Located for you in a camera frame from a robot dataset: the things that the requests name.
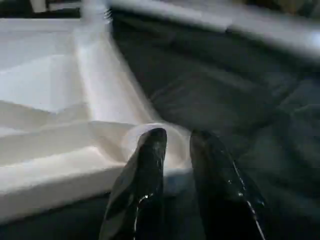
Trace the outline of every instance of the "white plastic surface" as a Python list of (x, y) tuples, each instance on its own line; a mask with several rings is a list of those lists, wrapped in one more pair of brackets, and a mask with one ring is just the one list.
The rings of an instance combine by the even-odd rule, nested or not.
[(84, 10), (73, 28), (16, 19), (5, 21), (14, 31), (0, 28), (1, 223), (109, 191), (152, 128), (167, 130), (164, 173), (190, 167), (189, 133), (157, 117)]

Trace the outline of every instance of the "white molded plastic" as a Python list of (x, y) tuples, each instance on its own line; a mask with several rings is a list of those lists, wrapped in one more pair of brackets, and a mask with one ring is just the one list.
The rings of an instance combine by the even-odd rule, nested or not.
[(91, 10), (68, 27), (0, 19), (2, 223), (109, 191), (152, 128), (165, 174), (190, 167), (189, 133), (155, 114)]

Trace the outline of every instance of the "dark gray fabric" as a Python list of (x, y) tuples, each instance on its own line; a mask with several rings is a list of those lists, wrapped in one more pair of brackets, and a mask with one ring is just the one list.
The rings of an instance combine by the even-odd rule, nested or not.
[(286, 52), (113, 9), (114, 37), (165, 120), (221, 137), (291, 240), (318, 239), (320, 73)]
[(1, 240), (97, 240), (109, 195), (0, 226)]

